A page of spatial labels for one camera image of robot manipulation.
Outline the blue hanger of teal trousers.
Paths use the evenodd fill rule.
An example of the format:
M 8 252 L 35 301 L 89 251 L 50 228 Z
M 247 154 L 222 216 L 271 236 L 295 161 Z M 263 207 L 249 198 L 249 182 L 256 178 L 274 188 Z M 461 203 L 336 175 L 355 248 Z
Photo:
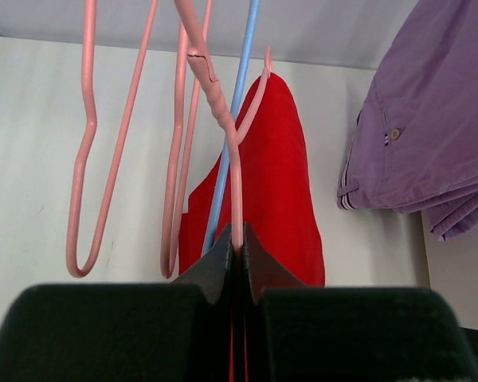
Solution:
M 258 14 L 261 7 L 260 0 L 249 1 L 249 12 L 245 27 L 245 35 L 241 50 L 240 63 L 237 70 L 237 78 L 233 92 L 230 113 L 233 120 L 237 119 L 243 92 L 245 89 L 245 80 L 249 68 L 249 59 L 253 47 L 254 34 L 257 27 Z M 226 180 L 229 173 L 229 151 L 226 142 L 224 142 L 221 152 L 217 179 L 214 185 L 214 194 L 211 201 L 210 214 L 207 221 L 206 233 L 202 245 L 202 255 L 205 255 L 214 245 L 214 237 L 217 233 L 217 224 L 219 221 L 223 197 L 225 193 Z

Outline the red trousers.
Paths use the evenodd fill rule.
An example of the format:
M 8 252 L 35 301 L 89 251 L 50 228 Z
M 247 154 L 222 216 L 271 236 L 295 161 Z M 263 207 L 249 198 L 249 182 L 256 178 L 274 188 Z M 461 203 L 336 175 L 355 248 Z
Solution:
M 239 145 L 243 216 L 263 248 L 299 280 L 323 287 L 323 245 L 316 223 L 303 128 L 288 85 L 276 73 Z M 179 274 L 202 255 L 221 155 L 191 192 L 178 238 Z

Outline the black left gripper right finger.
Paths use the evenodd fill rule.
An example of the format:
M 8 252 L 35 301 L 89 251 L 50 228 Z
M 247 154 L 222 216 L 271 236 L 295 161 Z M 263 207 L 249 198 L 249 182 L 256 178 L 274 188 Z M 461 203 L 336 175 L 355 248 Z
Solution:
M 478 381 L 447 302 L 418 287 L 310 287 L 244 228 L 251 381 Z

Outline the pink hanger of red trousers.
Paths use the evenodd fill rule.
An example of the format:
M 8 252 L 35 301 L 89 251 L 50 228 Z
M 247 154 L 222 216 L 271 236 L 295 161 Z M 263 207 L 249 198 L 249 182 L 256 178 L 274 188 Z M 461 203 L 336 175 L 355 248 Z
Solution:
M 221 153 L 202 253 L 206 254 L 214 245 L 214 235 L 217 233 L 217 223 L 221 213 L 227 180 L 230 180 L 231 192 L 232 245 L 233 249 L 238 251 L 243 245 L 242 172 L 239 145 L 247 135 L 258 111 L 272 69 L 271 50 L 266 49 L 264 68 L 257 91 L 242 119 L 241 125 L 237 127 L 235 125 L 235 118 L 238 116 L 239 102 L 245 87 L 245 78 L 248 71 L 250 53 L 253 47 L 253 38 L 257 26 L 260 3 L 258 1 L 251 1 L 249 3 L 249 12 L 233 93 L 232 107 L 227 106 L 221 85 L 214 73 L 214 67 L 205 42 L 203 29 L 198 21 L 192 1 L 177 1 L 175 6 L 190 40 L 190 48 L 187 53 L 190 68 L 206 95 L 212 116 L 216 119 L 218 126 L 225 132 L 225 143 Z

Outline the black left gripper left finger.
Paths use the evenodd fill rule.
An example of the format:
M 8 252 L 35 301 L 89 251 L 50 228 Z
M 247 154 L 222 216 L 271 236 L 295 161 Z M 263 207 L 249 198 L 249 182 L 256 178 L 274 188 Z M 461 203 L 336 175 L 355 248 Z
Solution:
M 171 283 L 40 284 L 0 327 L 0 381 L 226 381 L 231 231 Z

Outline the pink hanger of yellow trousers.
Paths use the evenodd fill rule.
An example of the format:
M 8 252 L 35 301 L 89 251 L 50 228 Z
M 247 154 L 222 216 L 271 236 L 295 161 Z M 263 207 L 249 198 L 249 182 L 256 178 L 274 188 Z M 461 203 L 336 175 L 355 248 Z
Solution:
M 72 176 L 71 197 L 69 203 L 69 222 L 66 237 L 65 261 L 69 274 L 81 279 L 88 275 L 93 269 L 97 261 L 102 240 L 104 237 L 104 229 L 108 218 L 112 196 L 118 176 L 120 162 L 123 155 L 128 129 L 131 122 L 132 112 L 135 105 L 135 99 L 139 88 L 139 82 L 143 71 L 143 65 L 147 54 L 147 47 L 151 38 L 151 31 L 154 24 L 155 13 L 157 10 L 157 2 L 151 2 L 147 14 L 147 22 L 143 32 L 143 38 L 139 48 L 138 56 L 135 62 L 131 85 L 127 95 L 127 101 L 119 127 L 119 133 L 116 140 L 116 147 L 112 156 L 112 162 L 108 173 L 108 179 L 104 188 L 103 200 L 100 205 L 100 211 L 97 217 L 96 228 L 92 238 L 92 244 L 88 253 L 84 266 L 79 267 L 77 264 L 77 242 L 80 226 L 80 212 L 82 206 L 82 197 L 84 191 L 84 176 L 87 165 L 88 156 L 92 148 L 92 144 L 97 129 L 97 111 L 93 88 L 93 69 L 95 55 L 95 39 L 96 39 L 96 14 L 97 2 L 86 1 L 84 3 L 84 30 L 83 45 L 81 57 L 80 82 L 84 103 L 84 111 L 86 117 L 86 126 L 83 138 L 80 143 L 79 150 Z

